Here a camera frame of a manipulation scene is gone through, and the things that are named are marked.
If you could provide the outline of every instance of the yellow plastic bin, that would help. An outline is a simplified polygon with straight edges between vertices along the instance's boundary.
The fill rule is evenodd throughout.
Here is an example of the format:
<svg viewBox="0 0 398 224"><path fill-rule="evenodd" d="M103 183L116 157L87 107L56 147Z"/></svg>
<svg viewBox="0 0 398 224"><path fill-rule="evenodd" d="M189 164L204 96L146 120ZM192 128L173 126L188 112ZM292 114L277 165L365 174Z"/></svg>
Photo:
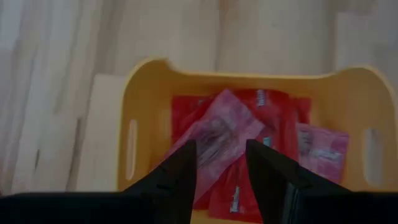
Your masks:
<svg viewBox="0 0 398 224"><path fill-rule="evenodd" d="M178 71L166 60L142 62L126 84L118 189L124 190L148 174L169 149L173 95L211 95L225 88L274 89L309 96L313 125L350 135L341 184L354 191L398 190L396 98L386 79L374 69L349 68L319 76L201 73ZM369 141L370 136L376 136L376 141ZM374 159L380 165L369 168ZM193 211L192 223L204 222L236 223Z"/></svg>

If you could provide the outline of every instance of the bin handle hole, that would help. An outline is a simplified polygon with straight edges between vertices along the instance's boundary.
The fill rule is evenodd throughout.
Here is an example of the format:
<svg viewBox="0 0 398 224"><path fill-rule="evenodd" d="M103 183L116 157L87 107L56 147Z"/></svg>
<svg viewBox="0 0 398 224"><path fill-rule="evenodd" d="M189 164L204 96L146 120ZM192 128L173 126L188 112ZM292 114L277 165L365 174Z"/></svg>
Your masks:
<svg viewBox="0 0 398 224"><path fill-rule="evenodd" d="M368 128L364 134L364 175L369 185L379 187L383 183L383 146L380 132Z"/></svg>
<svg viewBox="0 0 398 224"><path fill-rule="evenodd" d="M137 121L130 120L127 134L126 179L131 180L136 169Z"/></svg>

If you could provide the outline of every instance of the pink candy wrapper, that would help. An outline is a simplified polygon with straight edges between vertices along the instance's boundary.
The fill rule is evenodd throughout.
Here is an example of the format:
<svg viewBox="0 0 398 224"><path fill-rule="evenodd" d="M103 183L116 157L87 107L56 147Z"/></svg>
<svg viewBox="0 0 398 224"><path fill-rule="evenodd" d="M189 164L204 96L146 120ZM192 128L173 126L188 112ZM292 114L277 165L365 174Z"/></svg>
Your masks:
<svg viewBox="0 0 398 224"><path fill-rule="evenodd" d="M300 165L339 184L349 136L307 124L298 123L296 127Z"/></svg>
<svg viewBox="0 0 398 224"><path fill-rule="evenodd" d="M264 125L229 90L222 91L206 113L172 146L169 157L187 140L197 140L197 187L194 203L243 155L246 140L254 139Z"/></svg>

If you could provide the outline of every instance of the wooden floor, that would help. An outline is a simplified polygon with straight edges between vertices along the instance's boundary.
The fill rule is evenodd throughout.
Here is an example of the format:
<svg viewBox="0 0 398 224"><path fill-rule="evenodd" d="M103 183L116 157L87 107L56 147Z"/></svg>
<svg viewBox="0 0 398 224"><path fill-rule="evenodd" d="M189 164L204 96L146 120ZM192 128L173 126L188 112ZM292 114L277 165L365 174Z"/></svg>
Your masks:
<svg viewBox="0 0 398 224"><path fill-rule="evenodd" d="M146 57L291 75L366 63L398 90L396 0L0 0L0 10L4 194L115 190L115 102Z"/></svg>

